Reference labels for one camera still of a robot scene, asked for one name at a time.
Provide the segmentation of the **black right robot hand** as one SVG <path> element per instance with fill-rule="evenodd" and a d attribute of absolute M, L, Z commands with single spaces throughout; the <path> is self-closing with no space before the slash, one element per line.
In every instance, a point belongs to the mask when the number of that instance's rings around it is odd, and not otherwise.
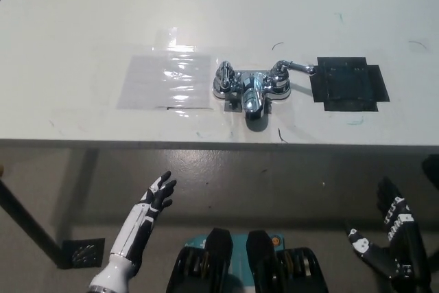
<path fill-rule="evenodd" d="M 377 208 L 388 247 L 374 244 L 355 227 L 347 225 L 346 234 L 354 253 L 387 279 L 395 292 L 431 292 L 431 270 L 418 222 L 407 200 L 387 177 L 377 186 Z"/>

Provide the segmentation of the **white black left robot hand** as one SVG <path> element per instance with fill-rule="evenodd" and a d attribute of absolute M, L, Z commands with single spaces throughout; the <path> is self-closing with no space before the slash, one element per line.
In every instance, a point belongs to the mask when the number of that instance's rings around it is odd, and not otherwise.
<path fill-rule="evenodd" d="M 134 269 L 142 263 L 143 251 L 152 234 L 154 223 L 161 212 L 172 204 L 171 195 L 176 180 L 170 180 L 171 172 L 159 176 L 131 208 L 110 254 L 129 260 Z"/>

